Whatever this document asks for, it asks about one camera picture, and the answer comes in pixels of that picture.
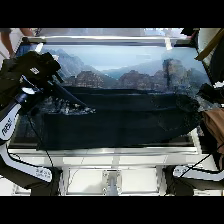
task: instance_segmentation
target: sky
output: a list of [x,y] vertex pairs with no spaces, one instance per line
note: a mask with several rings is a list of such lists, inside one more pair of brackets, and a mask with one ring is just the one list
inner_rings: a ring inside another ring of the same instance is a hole
[[68,54],[78,56],[86,65],[95,69],[109,70],[126,66],[138,65],[145,62],[161,61],[174,58],[182,61],[187,69],[196,68],[205,73],[201,62],[194,58],[197,52],[194,48],[173,48],[167,50],[165,47],[157,46],[105,46],[105,45],[45,45],[45,48],[53,50],[63,49]]

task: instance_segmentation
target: brown cloth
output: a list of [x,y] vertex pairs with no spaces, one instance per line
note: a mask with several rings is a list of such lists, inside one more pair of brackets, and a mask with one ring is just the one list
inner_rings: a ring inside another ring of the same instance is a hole
[[212,38],[203,51],[201,51],[198,56],[195,58],[198,61],[202,61],[206,58],[210,52],[218,45],[219,41],[224,36],[224,28],[221,28],[219,32]]
[[[204,123],[208,131],[218,142],[218,146],[224,143],[224,109],[216,108],[209,111],[202,112]],[[222,158],[224,156],[224,146],[218,149],[222,154],[219,160],[219,167],[222,170]]]

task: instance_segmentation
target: person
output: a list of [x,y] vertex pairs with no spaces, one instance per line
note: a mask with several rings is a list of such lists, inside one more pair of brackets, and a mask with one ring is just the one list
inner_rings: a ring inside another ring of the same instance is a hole
[[[33,32],[29,28],[19,28],[19,29],[24,36],[34,36]],[[8,50],[10,58],[15,57],[15,52],[13,51],[12,43],[10,40],[11,29],[0,28],[0,32],[1,32],[2,43],[5,46],[5,48]]]

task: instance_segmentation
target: logo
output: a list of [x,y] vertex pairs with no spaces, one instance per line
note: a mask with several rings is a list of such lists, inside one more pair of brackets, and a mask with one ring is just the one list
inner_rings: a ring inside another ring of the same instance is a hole
[[9,118],[8,122],[6,123],[5,127],[2,129],[2,134],[5,136],[12,126],[12,120]]
[[35,75],[39,73],[39,71],[36,68],[31,68],[30,71],[33,72]]

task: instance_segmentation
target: metal bracket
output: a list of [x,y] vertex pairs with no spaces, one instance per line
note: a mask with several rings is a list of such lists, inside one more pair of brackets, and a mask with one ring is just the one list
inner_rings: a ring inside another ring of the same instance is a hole
[[102,177],[103,195],[119,196],[122,193],[122,179],[120,170],[104,170]]

